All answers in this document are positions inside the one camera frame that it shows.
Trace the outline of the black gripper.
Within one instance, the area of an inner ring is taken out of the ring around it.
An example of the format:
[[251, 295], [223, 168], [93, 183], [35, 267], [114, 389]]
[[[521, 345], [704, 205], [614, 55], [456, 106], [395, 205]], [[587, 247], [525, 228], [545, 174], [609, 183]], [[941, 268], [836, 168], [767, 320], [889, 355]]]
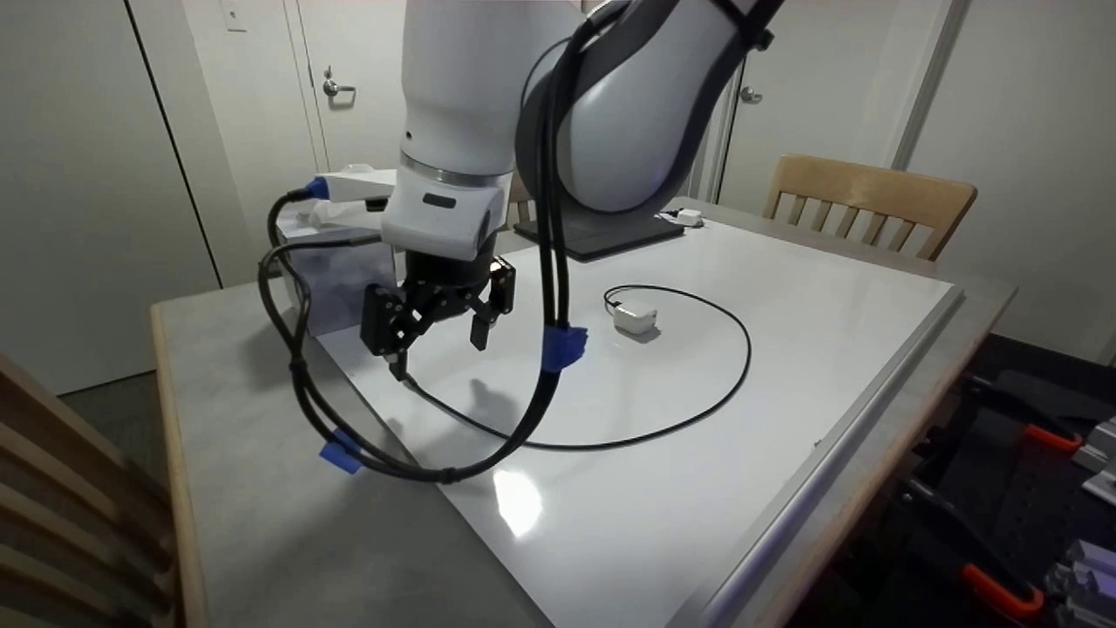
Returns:
[[363, 298], [359, 338], [373, 355], [387, 355], [395, 381], [408, 377], [408, 345], [436, 320], [471, 314], [471, 345], [489, 350], [489, 335], [511, 312], [517, 268], [492, 250], [475, 262], [403, 256], [402, 285], [371, 282]]

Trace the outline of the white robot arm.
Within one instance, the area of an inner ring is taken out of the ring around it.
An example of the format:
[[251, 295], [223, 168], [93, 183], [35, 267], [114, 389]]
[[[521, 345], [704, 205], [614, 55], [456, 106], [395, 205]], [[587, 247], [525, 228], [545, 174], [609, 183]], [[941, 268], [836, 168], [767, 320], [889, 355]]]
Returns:
[[492, 259], [506, 191], [538, 204], [538, 242], [569, 224], [640, 224], [682, 184], [711, 107], [771, 43], [781, 0], [408, 0], [403, 137], [379, 224], [396, 285], [363, 302], [363, 341], [402, 355], [436, 320], [510, 312]]

